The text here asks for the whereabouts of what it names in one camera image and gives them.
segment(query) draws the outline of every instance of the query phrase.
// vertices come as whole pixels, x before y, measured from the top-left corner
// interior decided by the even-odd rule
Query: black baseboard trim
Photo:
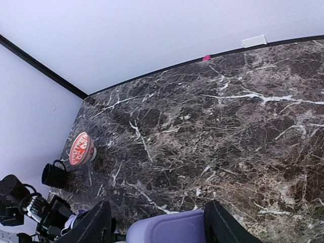
[[[36,59],[34,59],[29,54],[24,52],[22,49],[17,47],[15,44],[10,42],[8,39],[3,37],[1,34],[0,34],[0,44],[3,45],[4,47],[6,47],[11,52],[13,52],[14,54],[16,54],[21,59],[23,59],[25,62],[27,62],[34,68],[36,68],[41,73],[45,74],[50,79],[52,79],[59,85],[63,86],[64,88],[66,88],[68,91],[71,91],[73,94],[80,97],[81,99],[84,100],[85,98],[88,97],[88,95],[85,92],[83,92],[82,90],[80,90],[79,88],[77,88],[76,86],[74,86],[73,84],[71,84],[70,82],[65,80],[64,78],[62,78],[60,75],[58,75],[57,73],[53,72],[52,70],[50,70],[49,68],[47,68],[46,66],[44,66],[43,64],[38,62]]]
[[[317,39],[324,39],[324,35],[316,35],[316,36],[311,36],[311,37],[301,37],[301,38],[295,38],[295,39],[280,40],[278,42],[271,42],[271,43],[268,43],[266,45],[254,46],[254,47],[249,47],[249,48],[239,48],[239,49],[235,49],[235,50],[232,50],[232,51],[222,52],[222,53],[218,53],[218,54],[212,54],[211,57],[212,58],[220,57],[220,56],[224,56],[224,55],[228,55],[228,54],[245,52],[245,51],[255,50],[255,49],[264,48],[264,47],[274,47],[274,46],[279,46],[279,45],[284,45],[284,44],[315,41]],[[150,75],[153,75],[153,74],[157,74],[159,72],[163,72],[163,71],[173,69],[173,68],[176,68],[176,67],[181,67],[181,66],[188,65],[188,64],[191,64],[191,63],[200,62],[200,61],[202,61],[202,59],[203,59],[203,57],[197,58],[197,59],[194,59],[194,60],[191,60],[191,61],[179,63],[179,64],[176,64],[176,65],[173,65],[173,66],[170,66],[170,67],[162,68],[162,69],[159,69],[157,71],[153,71],[153,72],[150,72],[150,73],[147,73],[147,74],[144,74],[144,75],[141,75],[141,76],[126,80],[126,81],[124,81],[122,83],[119,83],[119,84],[104,88],[104,89],[99,90],[99,91],[96,91],[96,92],[90,94],[89,96],[96,95],[96,94],[98,94],[100,92],[115,88],[115,87],[117,87],[119,85],[126,84],[128,82],[134,81],[134,80],[142,78],[142,77],[147,77],[147,76],[150,76]]]

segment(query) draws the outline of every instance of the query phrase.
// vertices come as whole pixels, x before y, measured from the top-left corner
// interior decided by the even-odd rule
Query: black mug
[[[56,163],[60,163],[64,169],[55,166]],[[67,182],[66,167],[60,160],[55,160],[53,164],[47,164],[43,170],[42,183],[56,188],[64,188]]]

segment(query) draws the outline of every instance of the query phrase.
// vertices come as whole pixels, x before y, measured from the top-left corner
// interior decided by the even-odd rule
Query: white rectangular object
[[[244,48],[266,45],[266,44],[267,44],[267,40],[265,39],[265,35],[242,40],[242,46]]]

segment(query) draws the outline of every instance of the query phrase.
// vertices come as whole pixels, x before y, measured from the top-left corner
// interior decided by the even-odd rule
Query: small pink block
[[[212,58],[211,55],[207,55],[202,60],[207,61],[207,60],[211,60],[211,58]]]

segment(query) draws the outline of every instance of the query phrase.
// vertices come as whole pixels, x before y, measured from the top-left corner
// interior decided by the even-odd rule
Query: mug handle
[[[64,170],[66,171],[66,167],[65,167],[65,165],[64,165],[64,163],[62,161],[60,161],[58,159],[54,160],[53,166],[55,166],[56,163],[60,163],[64,167]]]

